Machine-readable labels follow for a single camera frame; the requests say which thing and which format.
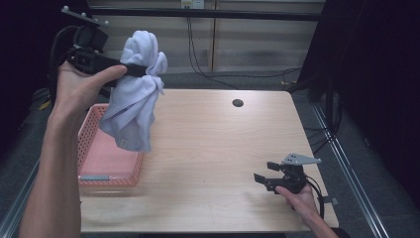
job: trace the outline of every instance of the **black cable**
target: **black cable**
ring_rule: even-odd
[[[238,87],[231,85],[229,83],[226,83],[224,81],[220,81],[220,80],[216,80],[214,79],[214,77],[253,77],[253,78],[269,78],[269,77],[283,77],[283,81],[285,81],[284,76],[288,73],[294,72],[296,70],[302,69],[302,67],[294,67],[294,68],[288,68],[285,69],[284,71],[282,71],[281,73],[277,73],[277,74],[272,74],[272,75],[243,75],[243,74],[219,74],[219,75],[208,75],[205,72],[203,72],[203,70],[201,70],[201,67],[198,63],[198,59],[197,59],[197,55],[195,53],[195,46],[194,46],[194,40],[192,37],[192,26],[191,26],[191,19],[187,18],[187,25],[188,25],[188,54],[189,54],[189,61],[191,64],[192,69],[195,71],[195,73],[197,73],[200,76],[204,76],[209,80],[213,80],[222,84],[225,84],[229,87],[233,87],[235,89],[239,89]],[[194,66],[194,63],[192,61],[192,56],[191,56],[191,48],[192,48],[192,54],[194,55],[194,59],[195,59],[195,64],[197,65],[198,71]]]
[[[325,214],[325,205],[324,205],[324,196],[322,195],[322,191],[321,191],[321,187],[319,186],[318,182],[316,182],[316,180],[314,178],[311,178],[309,176],[307,176],[308,179],[311,179],[315,182],[316,186],[314,183],[312,183],[310,180],[306,180],[306,182],[309,183],[310,186],[312,186],[312,188],[314,188],[315,192],[318,195],[318,201],[319,201],[319,215],[321,216],[322,219],[324,219],[324,214]]]
[[[56,46],[59,40],[62,39],[63,36],[65,36],[66,34],[77,30],[78,27],[76,26],[67,26],[65,28],[63,28],[61,31],[59,31],[52,42],[52,51],[50,53],[50,63],[49,63],[49,71],[51,72],[52,70],[55,70],[57,68],[57,60],[55,58],[55,50],[56,50]]]
[[[189,62],[191,63],[191,67],[192,67],[192,69],[195,71],[195,73],[197,73],[198,75],[200,75],[200,76],[204,76],[204,77],[206,77],[207,79],[209,79],[209,80],[212,80],[212,81],[215,81],[215,82],[219,82],[219,83],[222,83],[222,84],[224,84],[224,85],[226,85],[226,86],[229,86],[229,87],[232,87],[232,88],[234,88],[234,89],[239,89],[238,87],[236,87],[236,86],[234,86],[234,85],[231,85],[231,84],[229,84],[229,83],[226,83],[226,82],[224,82],[224,81],[220,81],[220,80],[216,80],[216,79],[214,79],[214,78],[212,78],[211,76],[209,76],[209,75],[206,75],[202,70],[201,70],[201,67],[200,67],[200,64],[198,63],[198,59],[197,59],[197,55],[196,55],[196,53],[195,53],[195,47],[194,47],[194,41],[193,41],[193,38],[192,38],[192,27],[191,27],[191,19],[190,18],[187,18],[187,24],[188,24],[188,54],[189,54]],[[194,58],[195,58],[195,63],[197,64],[197,68],[198,68],[198,70],[199,71],[197,71],[197,69],[195,69],[195,66],[194,66],[194,64],[192,63],[192,58],[191,58],[191,46],[192,46],[192,51],[193,51],[193,55],[194,55]]]
[[[311,138],[314,138],[314,137],[318,136],[319,134],[321,134],[322,132],[323,131],[318,131],[318,132],[314,133],[313,135],[308,136],[307,139],[309,140]]]
[[[303,129],[308,130],[308,131],[323,131],[323,130],[325,130],[327,128],[326,127],[323,127],[323,128],[303,127]]]
[[[325,145],[327,145],[327,143],[331,142],[334,138],[336,138],[336,135],[339,131],[342,119],[343,119],[343,102],[342,102],[341,98],[339,97],[339,103],[337,105],[335,123],[334,123],[333,129],[331,131],[331,136],[328,136],[328,138],[325,141],[323,139],[323,140],[321,140],[317,143],[312,144],[311,147],[315,146],[315,145],[318,145],[319,143],[323,142],[322,145],[319,146],[316,150],[314,150],[312,154],[314,154],[314,155],[317,154]]]
[[[61,60],[63,60],[63,56],[59,56],[59,59],[56,58],[56,50],[58,42],[63,39],[64,36],[71,32],[75,32],[78,29],[76,26],[67,26],[59,31],[52,42],[52,50],[50,54],[50,62],[49,62],[49,72],[47,74],[47,78],[49,80],[49,87],[50,87],[50,96],[52,105],[55,103],[56,99],[56,87],[57,87],[57,68],[58,64]]]
[[[302,90],[305,88],[308,88],[312,83],[316,82],[318,78],[322,75],[322,70],[317,70],[315,73],[310,75],[308,78],[306,78],[304,81],[301,81],[300,79],[297,81],[296,84],[286,89],[287,92],[292,94],[295,91]]]

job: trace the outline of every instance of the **towel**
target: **towel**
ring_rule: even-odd
[[[164,53],[158,52],[154,34],[137,31],[127,40],[121,62],[146,66],[146,75],[125,75],[117,80],[99,128],[114,137],[119,148],[146,153],[151,150],[155,104],[158,95],[163,94],[163,82],[158,74],[166,72],[167,59]]]

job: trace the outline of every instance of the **plastic basket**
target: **plastic basket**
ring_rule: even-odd
[[[78,133],[77,174],[80,186],[134,186],[142,152],[117,147],[113,137],[98,128],[108,104],[93,105]]]

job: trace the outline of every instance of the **forearm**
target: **forearm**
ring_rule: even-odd
[[[81,115],[75,113],[52,112],[20,237],[79,237],[77,132],[80,119]]]
[[[318,214],[313,213],[304,219],[305,224],[318,238],[338,238],[336,233]]]

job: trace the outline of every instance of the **wall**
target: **wall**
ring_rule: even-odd
[[[22,130],[32,95],[48,87],[47,73],[55,34],[65,26],[80,24],[59,10],[67,4],[86,7],[79,0],[0,1],[2,72],[0,87],[0,167],[13,145],[18,128]]]
[[[91,0],[91,6],[137,8],[180,8],[179,0],[116,1]],[[323,0],[315,1],[205,1],[205,9],[320,13]],[[168,72],[190,72],[188,25],[186,18],[95,16],[107,20],[111,28],[105,51],[118,58],[125,41],[136,30],[157,36],[159,49],[166,53]],[[302,66],[315,22],[191,19],[195,54],[203,71],[268,70]]]

